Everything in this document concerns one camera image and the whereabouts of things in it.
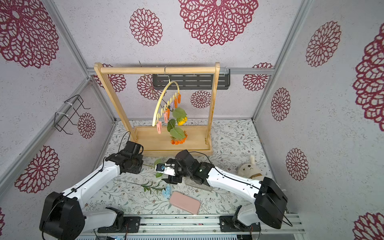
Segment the orange flower with stem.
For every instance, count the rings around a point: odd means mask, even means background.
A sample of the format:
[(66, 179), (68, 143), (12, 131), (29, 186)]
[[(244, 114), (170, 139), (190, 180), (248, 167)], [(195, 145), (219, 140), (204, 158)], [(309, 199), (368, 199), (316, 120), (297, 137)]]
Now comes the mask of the orange flower with stem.
[(188, 134), (180, 126), (177, 125), (175, 119), (170, 119), (167, 124), (167, 131), (171, 135), (172, 145), (181, 145), (186, 142)]

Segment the yellow sunflower with stem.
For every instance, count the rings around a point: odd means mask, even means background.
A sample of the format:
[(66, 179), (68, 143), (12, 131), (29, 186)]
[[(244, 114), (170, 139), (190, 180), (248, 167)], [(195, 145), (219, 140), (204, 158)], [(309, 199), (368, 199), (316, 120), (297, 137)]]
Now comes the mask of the yellow sunflower with stem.
[(174, 109), (172, 114), (173, 118), (176, 119), (178, 126), (182, 126), (188, 121), (187, 113), (181, 107), (177, 107), (176, 109)]

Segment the yellow wavy clothes hanger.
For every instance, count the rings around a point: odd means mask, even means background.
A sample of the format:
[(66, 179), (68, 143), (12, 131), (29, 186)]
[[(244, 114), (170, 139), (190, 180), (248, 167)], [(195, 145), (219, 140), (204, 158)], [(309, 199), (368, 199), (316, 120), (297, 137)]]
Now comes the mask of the yellow wavy clothes hanger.
[[(158, 102), (157, 102), (157, 105), (156, 105), (156, 108), (154, 111), (154, 115), (153, 115), (153, 121), (152, 121), (153, 127), (157, 124), (157, 122), (164, 115), (164, 113), (168, 112), (168, 109), (170, 109), (170, 107), (171, 107), (171, 103), (173, 103), (175, 100), (178, 100), (179, 96), (181, 95), (179, 84), (176, 81), (171, 81), (170, 74), (167, 74), (166, 68), (167, 67), (164, 67), (164, 75), (168, 76), (169, 82), (164, 87), (164, 89), (163, 89), (163, 91), (162, 91), (162, 93), (158, 99)], [(175, 94), (173, 94), (168, 101), (165, 102), (165, 101), (163, 101), (163, 98), (164, 98), (168, 88), (171, 85), (175, 85), (177, 87), (177, 92)]]

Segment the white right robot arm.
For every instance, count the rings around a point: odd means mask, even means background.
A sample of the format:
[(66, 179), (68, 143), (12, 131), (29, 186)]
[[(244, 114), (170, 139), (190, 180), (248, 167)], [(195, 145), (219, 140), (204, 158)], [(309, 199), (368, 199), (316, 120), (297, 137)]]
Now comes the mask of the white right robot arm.
[(156, 164), (155, 170), (168, 175), (164, 179), (168, 184), (176, 185), (188, 177), (198, 185), (224, 189), (248, 200), (250, 205), (236, 211), (233, 220), (236, 224), (250, 226), (262, 222), (274, 229), (280, 229), (283, 224), (291, 225), (285, 217), (288, 197), (271, 178), (251, 180), (225, 172), (211, 161), (199, 162), (188, 150), (179, 152), (166, 163)]

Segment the blue flower with stem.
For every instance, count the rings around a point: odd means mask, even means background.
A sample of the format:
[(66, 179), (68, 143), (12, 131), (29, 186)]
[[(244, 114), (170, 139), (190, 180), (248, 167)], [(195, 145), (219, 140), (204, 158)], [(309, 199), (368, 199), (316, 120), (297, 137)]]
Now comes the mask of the blue flower with stem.
[(120, 182), (140, 186), (144, 189), (145, 192), (149, 191), (150, 193), (152, 193), (152, 192), (157, 193), (157, 194), (161, 193), (162, 196), (168, 200), (171, 198), (171, 195), (172, 195), (172, 188), (170, 185), (161, 186), (160, 183), (155, 183), (153, 181), (149, 181), (149, 182), (144, 183), (144, 184), (133, 183), (133, 182), (123, 181), (123, 180), (120, 180)]

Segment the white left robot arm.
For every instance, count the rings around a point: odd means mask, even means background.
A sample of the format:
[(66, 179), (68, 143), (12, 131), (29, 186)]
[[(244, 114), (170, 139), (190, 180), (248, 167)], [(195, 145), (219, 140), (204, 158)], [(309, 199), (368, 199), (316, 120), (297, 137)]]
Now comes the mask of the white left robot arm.
[(61, 193), (52, 192), (44, 202), (40, 231), (58, 240), (75, 240), (82, 232), (125, 228), (124, 213), (107, 207), (100, 211), (84, 211), (85, 203), (118, 175), (139, 174), (143, 166), (142, 145), (128, 141), (118, 153), (111, 154), (83, 180)]

